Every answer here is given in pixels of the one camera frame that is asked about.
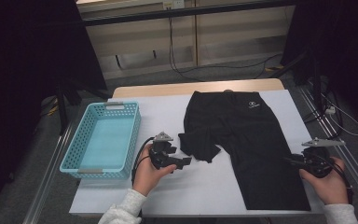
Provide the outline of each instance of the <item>white tabletop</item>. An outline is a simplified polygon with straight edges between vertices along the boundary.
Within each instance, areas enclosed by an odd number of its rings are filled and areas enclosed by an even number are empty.
[[[281,124],[292,152],[300,153],[302,143],[311,139],[288,91],[261,91],[261,97],[271,107]],[[136,152],[149,137],[164,131],[173,137],[172,145],[180,148],[177,134],[184,132],[183,119],[191,95],[117,98],[115,101],[137,101],[141,112],[141,127]],[[186,157],[179,149],[175,157]],[[231,161],[221,150],[212,163],[196,161],[183,170],[161,179],[149,194],[143,207],[144,217],[246,217],[291,216],[320,214],[323,203],[312,187],[304,181],[311,211],[246,210]],[[131,181],[112,179],[82,179],[74,198],[71,214],[101,216],[112,203],[120,203]]]

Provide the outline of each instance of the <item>black pants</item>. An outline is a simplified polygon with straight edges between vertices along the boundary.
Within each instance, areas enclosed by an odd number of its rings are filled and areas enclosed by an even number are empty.
[[[310,210],[298,170],[282,160],[291,151],[279,121],[258,92],[194,92],[184,124],[187,155],[212,162],[215,145],[230,155],[248,210]]]

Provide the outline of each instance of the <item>turquoise plastic basket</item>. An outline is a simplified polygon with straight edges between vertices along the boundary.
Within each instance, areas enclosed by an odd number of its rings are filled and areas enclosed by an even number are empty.
[[[88,105],[60,171],[76,178],[127,179],[140,124],[137,102]]]

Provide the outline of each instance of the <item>sweatshirt sleeve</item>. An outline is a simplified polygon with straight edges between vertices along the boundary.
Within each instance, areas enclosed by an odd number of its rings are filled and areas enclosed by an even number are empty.
[[[324,206],[328,224],[358,224],[351,204],[328,204]]]
[[[138,217],[138,214],[145,201],[146,197],[144,195],[133,189],[128,189],[123,202],[119,205],[112,204],[103,214],[98,224],[139,224],[142,219]]]

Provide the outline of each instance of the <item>garment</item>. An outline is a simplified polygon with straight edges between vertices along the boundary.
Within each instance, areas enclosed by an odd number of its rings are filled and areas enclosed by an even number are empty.
[[[229,154],[248,210],[310,210],[298,170],[283,159],[292,153],[279,121],[258,92],[195,91],[184,126],[185,154],[211,162],[215,145]]]
[[[146,197],[129,189],[120,205],[112,205],[101,218],[99,224],[130,223],[139,224],[138,213]],[[329,204],[324,206],[324,214],[328,224],[358,224],[354,208],[350,204]]]
[[[128,189],[123,202],[120,205],[112,204],[98,224],[138,224],[142,221],[138,214],[145,201],[146,197],[143,194]]]

